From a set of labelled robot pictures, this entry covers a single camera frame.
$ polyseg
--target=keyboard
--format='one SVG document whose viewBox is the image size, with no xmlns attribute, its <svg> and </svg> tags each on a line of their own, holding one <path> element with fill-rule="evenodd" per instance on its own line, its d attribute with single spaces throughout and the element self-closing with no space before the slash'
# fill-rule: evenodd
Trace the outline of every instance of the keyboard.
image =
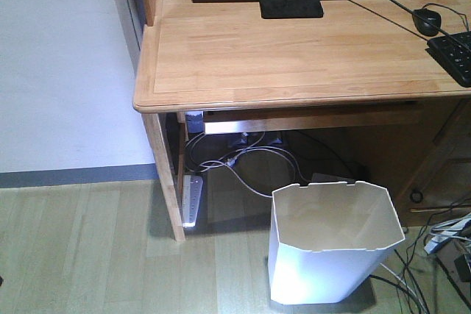
<svg viewBox="0 0 471 314">
<path fill-rule="evenodd" d="M 471 32 L 452 34 L 451 37 L 463 43 L 460 46 L 448 36 L 435 37 L 427 41 L 428 53 L 461 86 L 471 87 Z"/>
</svg>

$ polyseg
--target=trash can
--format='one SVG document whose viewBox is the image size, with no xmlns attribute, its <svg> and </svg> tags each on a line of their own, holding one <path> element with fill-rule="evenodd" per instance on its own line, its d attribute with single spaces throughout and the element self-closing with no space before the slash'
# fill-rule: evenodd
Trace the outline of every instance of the trash can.
<svg viewBox="0 0 471 314">
<path fill-rule="evenodd" d="M 269 282 L 281 304 L 345 299 L 405 239 L 388 190 L 377 185 L 295 184 L 272 195 Z"/>
</svg>

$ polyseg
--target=gray baseboard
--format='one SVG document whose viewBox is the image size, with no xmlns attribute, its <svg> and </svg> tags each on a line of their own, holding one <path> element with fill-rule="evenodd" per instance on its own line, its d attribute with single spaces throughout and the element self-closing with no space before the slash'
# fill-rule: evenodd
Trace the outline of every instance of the gray baseboard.
<svg viewBox="0 0 471 314">
<path fill-rule="evenodd" d="M 155 164 L 119 165 L 96 168 L 28 171 L 0 174 L 0 188 L 42 187 L 47 185 L 120 182 L 157 179 Z"/>
</svg>

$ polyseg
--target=white wall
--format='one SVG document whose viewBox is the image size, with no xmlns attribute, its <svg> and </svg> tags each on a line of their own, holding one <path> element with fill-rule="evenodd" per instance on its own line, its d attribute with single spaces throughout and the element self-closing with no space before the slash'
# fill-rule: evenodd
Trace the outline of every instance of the white wall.
<svg viewBox="0 0 471 314">
<path fill-rule="evenodd" d="M 152 163 L 114 0 L 0 0 L 0 173 Z"/>
</svg>

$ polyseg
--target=white power strip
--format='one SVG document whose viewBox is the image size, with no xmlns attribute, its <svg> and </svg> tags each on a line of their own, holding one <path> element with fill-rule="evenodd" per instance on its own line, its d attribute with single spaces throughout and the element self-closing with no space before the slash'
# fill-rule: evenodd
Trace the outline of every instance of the white power strip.
<svg viewBox="0 0 471 314">
<path fill-rule="evenodd" d="M 454 225 L 448 227 L 447 231 L 440 232 L 440 235 L 434 236 L 428 241 L 425 245 L 424 250 L 427 254 L 432 254 L 437 252 L 443 245 L 446 244 L 454 235 L 458 235 L 463 228 L 471 221 L 471 213 L 467 214 L 465 218 L 456 222 Z"/>
<path fill-rule="evenodd" d="M 186 228 L 196 225 L 202 188 L 202 177 L 188 174 L 183 177 L 182 217 Z"/>
</svg>

